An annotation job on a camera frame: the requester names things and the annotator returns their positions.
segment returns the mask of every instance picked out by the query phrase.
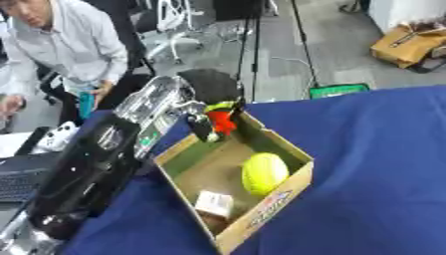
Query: robotic arm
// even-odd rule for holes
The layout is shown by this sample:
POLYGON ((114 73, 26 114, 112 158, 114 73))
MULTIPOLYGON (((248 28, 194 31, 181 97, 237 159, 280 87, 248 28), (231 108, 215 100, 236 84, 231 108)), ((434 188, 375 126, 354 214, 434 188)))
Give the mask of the robotic arm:
POLYGON ((206 104, 180 77, 156 77, 112 114, 79 134, 36 195, 0 232, 0 254, 57 254, 89 217, 101 215, 153 146, 180 119, 214 141, 206 104))

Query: gray carpet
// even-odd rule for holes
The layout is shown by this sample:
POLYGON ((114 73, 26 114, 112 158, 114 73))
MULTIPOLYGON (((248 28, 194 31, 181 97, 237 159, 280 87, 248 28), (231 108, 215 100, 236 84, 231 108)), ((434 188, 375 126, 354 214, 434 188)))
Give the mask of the gray carpet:
MULTIPOLYGON (((262 19, 257 102, 290 101, 307 97, 309 70, 299 61, 305 61, 305 54, 292 16, 291 4, 289 0, 276 1, 280 17, 266 15, 262 19)), ((204 49, 197 50, 194 46, 179 47, 179 55, 184 61, 182 66, 174 65, 171 54, 166 51, 156 58, 154 67, 159 75, 173 75, 190 68, 216 68, 230 74, 236 73, 241 44, 224 43, 218 34, 227 35, 241 22, 212 24, 215 15, 210 2, 194 0, 194 8, 206 12, 205 16, 197 17, 194 21, 201 33, 192 35, 204 43, 204 49)), ((297 2, 322 85, 365 82, 375 89, 390 89, 444 83, 446 69, 419 75, 371 58, 369 46, 381 37, 380 32, 364 14, 340 13, 337 6, 344 1, 297 2)), ((145 40, 149 49, 154 47, 153 40, 159 38, 159 35, 154 34, 145 40)), ((242 76, 248 99, 252 97, 250 70, 253 63, 253 39, 254 36, 251 35, 242 76)), ((53 126, 56 123, 59 107, 49 107, 41 98, 32 102, 32 107, 18 116, 14 131, 32 130, 37 126, 53 126)))

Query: man's hand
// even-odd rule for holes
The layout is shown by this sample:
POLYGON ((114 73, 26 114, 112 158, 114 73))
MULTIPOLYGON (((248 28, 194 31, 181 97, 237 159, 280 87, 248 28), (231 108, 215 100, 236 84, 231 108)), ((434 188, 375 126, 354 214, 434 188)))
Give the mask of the man's hand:
POLYGON ((10 95, 0 102, 0 117, 10 117, 25 106, 25 99, 20 95, 10 95))
POLYGON ((95 95, 95 106, 93 110, 96 110, 98 108, 100 102, 106 97, 106 95, 109 94, 112 88, 113 84, 111 82, 103 81, 103 84, 99 89, 90 91, 91 94, 95 95))

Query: tennis ball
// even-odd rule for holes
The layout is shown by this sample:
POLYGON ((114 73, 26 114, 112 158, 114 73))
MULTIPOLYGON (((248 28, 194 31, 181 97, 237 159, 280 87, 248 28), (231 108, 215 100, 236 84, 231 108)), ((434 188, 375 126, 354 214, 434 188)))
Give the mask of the tennis ball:
POLYGON ((243 164, 242 182, 245 189, 253 195, 268 195, 290 173, 284 161, 272 153, 257 153, 243 164))

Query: cardboard box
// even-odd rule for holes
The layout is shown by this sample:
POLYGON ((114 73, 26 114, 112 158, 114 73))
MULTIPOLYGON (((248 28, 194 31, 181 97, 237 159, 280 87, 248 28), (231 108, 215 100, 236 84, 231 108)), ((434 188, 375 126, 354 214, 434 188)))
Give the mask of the cardboard box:
POLYGON ((446 29, 415 32, 411 26, 398 25, 371 46, 371 54, 405 69, 445 42, 446 29))
POLYGON ((314 165, 309 155, 275 132, 265 129, 248 114, 242 114, 236 123, 237 131, 224 141, 205 143, 192 134, 155 160, 222 254, 232 252, 301 193, 311 182, 314 165), (241 180, 241 165, 256 152, 279 155, 291 174, 266 197, 248 193, 241 180), (194 209, 193 204, 202 190, 233 197, 232 213, 225 227, 222 228, 220 224, 219 228, 213 229, 212 221, 203 218, 194 209))

